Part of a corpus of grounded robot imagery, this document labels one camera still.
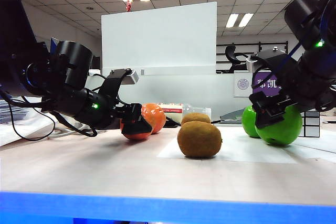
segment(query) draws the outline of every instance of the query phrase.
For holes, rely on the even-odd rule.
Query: table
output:
[[[335,163],[157,158],[178,130],[138,143],[111,130],[3,146],[0,209],[176,223],[335,222]]]

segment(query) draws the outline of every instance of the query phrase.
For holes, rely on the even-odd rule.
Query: sign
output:
[[[254,85],[261,83],[270,72],[259,72],[254,78]],[[277,78],[273,75],[267,82],[265,82],[260,87],[253,89],[253,93],[262,91],[267,97],[279,94],[281,89],[280,86],[276,84]]]

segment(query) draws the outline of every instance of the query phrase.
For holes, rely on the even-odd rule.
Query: orange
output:
[[[166,123],[166,115],[164,114],[163,109],[156,103],[146,103],[143,105],[143,107],[149,110],[155,117],[156,124],[153,130],[153,134],[159,132]]]
[[[156,125],[156,119],[152,115],[151,111],[146,108],[146,106],[142,106],[141,108],[141,114],[143,118],[152,126],[152,131],[151,132],[146,132],[146,133],[139,133],[139,134],[124,134],[125,137],[127,137],[129,140],[145,140],[147,137],[149,137]],[[120,130],[124,128],[124,124],[120,120]]]

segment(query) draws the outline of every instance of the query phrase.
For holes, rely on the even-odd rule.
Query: whiteboard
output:
[[[174,74],[183,74],[184,67],[197,66],[215,74],[216,11],[211,2],[103,15],[103,74],[126,67],[151,75],[174,67]]]

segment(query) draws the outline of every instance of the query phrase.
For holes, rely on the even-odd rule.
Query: black cable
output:
[[[47,135],[42,136],[42,137],[39,137],[39,138],[37,138],[37,139],[30,139],[30,138],[26,138],[26,137],[24,137],[24,136],[21,136],[20,133],[18,133],[17,130],[15,129],[14,116],[13,116],[12,106],[11,106],[10,103],[8,104],[8,107],[9,107],[9,112],[11,113],[10,120],[12,121],[12,127],[13,127],[13,130],[14,130],[14,132],[16,133],[16,135],[18,135],[18,136],[21,137],[22,139],[25,139],[25,140],[28,140],[28,141],[39,141],[39,140],[41,140],[41,139],[44,139],[44,138],[48,137],[52,132],[54,132],[54,129],[55,129],[55,121],[53,120],[54,125],[53,125],[53,127],[52,127],[52,130],[51,130]]]
[[[105,76],[103,76],[102,74],[99,74],[99,73],[95,73],[93,76],[100,76],[101,78],[106,79]]]
[[[32,102],[32,103],[26,103],[26,102],[15,102],[9,96],[0,89],[0,96],[10,105],[17,106],[21,108],[41,108],[42,105],[48,103],[51,101],[51,99],[48,99],[43,102]]]
[[[61,124],[65,125],[66,127],[70,128],[70,129],[72,129],[72,130],[74,130],[74,131],[76,131],[76,132],[78,132],[78,133],[80,133],[80,134],[82,134],[84,136],[95,137],[95,136],[98,135],[96,129],[94,129],[92,127],[90,127],[91,130],[92,130],[92,134],[89,134],[89,133],[87,133],[85,131],[79,130],[76,127],[74,127],[63,116],[61,116],[61,114],[59,114],[59,113],[57,113],[55,111],[51,112],[50,114],[52,114],[54,117],[56,117],[56,119],[58,120],[58,122],[60,122]]]
[[[98,73],[95,73],[93,76],[100,76],[101,78],[104,78],[104,79],[106,79],[106,77],[105,76],[103,76],[103,75],[101,75],[101,74],[98,74]],[[98,90],[98,89],[100,89],[101,88],[101,86],[100,87],[97,87],[97,88],[94,88],[92,91],[96,91],[96,90]],[[122,103],[122,104],[124,104],[124,105],[129,105],[128,103],[125,103],[125,102],[123,102],[120,98],[119,98],[119,95],[117,94],[117,101],[118,102],[120,102],[120,103]]]
[[[177,126],[181,126],[180,123],[175,122],[173,119],[169,118],[168,116],[166,116],[166,119],[167,119],[169,122],[171,122],[171,123],[173,123],[173,124],[175,124],[175,125],[177,125]]]

